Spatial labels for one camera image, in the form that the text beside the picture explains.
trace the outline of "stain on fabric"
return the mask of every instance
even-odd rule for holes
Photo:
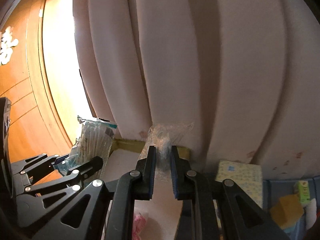
[[[303,155],[302,152],[296,153],[296,158],[297,158],[297,159],[301,159],[302,155]]]
[[[146,139],[146,138],[148,137],[148,133],[145,132],[145,131],[141,131],[141,132],[139,133],[139,135],[140,135],[141,138],[143,138],[143,139]]]
[[[256,151],[252,151],[252,152],[247,153],[247,158],[252,158],[254,156],[255,152]]]

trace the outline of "wooden wall panel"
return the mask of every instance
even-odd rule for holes
[[[10,125],[10,162],[16,162],[40,153],[55,155],[59,154],[59,149],[44,125],[38,107],[35,107]]]
[[[30,18],[27,29],[28,69],[36,103],[41,117],[52,140],[57,143],[60,154],[68,153],[72,143],[62,125],[53,101],[47,73],[44,66],[42,49],[42,18],[39,10],[44,9],[45,0],[35,0],[30,8]]]
[[[10,112],[11,125],[35,107],[37,107],[37,103],[32,92],[12,104]]]
[[[11,104],[15,104],[17,101],[19,101],[20,99],[22,99],[30,93],[32,93],[32,86],[30,79],[27,77],[26,79],[17,83],[7,92],[3,93],[1,97],[10,98]]]
[[[42,17],[45,0],[21,0],[2,31],[13,27],[11,60],[0,66],[0,96],[12,101],[9,128],[11,162],[47,153],[63,155],[71,141],[56,111],[48,86],[42,52]]]
[[[74,143],[81,129],[77,120],[77,115],[80,114],[79,102],[83,98],[86,101],[86,98],[83,84],[78,82],[79,77],[76,78],[79,67],[74,34],[67,29],[72,13],[72,8],[68,10],[68,5],[70,4],[66,4],[65,0],[46,0],[43,15],[43,52],[52,98],[65,131]]]
[[[0,66],[0,95],[29,77],[25,44],[31,4],[32,0],[21,0],[1,30],[3,33],[8,26],[13,27],[13,39],[17,38],[19,44],[13,48],[9,63]]]
[[[41,183],[49,182],[51,180],[60,179],[60,178],[62,178],[62,175],[57,170],[54,170],[53,172],[45,176],[43,179],[36,182],[34,185],[38,185]]]

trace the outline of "white decoration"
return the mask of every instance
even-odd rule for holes
[[[5,32],[2,34],[0,32],[1,37],[1,49],[0,49],[0,66],[7,64],[10,61],[13,50],[11,47],[15,47],[18,45],[18,39],[14,39],[12,41],[12,27],[7,27]]]
[[[311,199],[306,206],[306,229],[311,228],[317,220],[317,201],[315,198]]]

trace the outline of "plastic bag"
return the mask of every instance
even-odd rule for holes
[[[104,240],[105,233],[107,229],[107,224],[109,220],[110,210],[111,210],[112,200],[110,201],[110,205],[108,208],[106,221],[102,230],[101,240]],[[132,221],[132,240],[141,240],[140,233],[145,228],[148,222],[149,214],[146,211],[141,211],[138,208],[134,208],[133,211],[133,221]]]
[[[103,177],[117,125],[107,120],[98,118],[88,120],[79,116],[78,121],[82,124],[81,135],[76,139],[69,156],[56,168],[65,176],[70,168],[99,156],[103,159],[103,167],[91,176],[88,179],[89,181],[86,181],[86,184],[88,184],[94,179]]]
[[[148,156],[149,146],[156,147],[156,168],[160,173],[170,170],[169,153],[171,146],[180,142],[182,137],[192,130],[194,123],[155,124],[150,127],[146,144],[139,156]]]

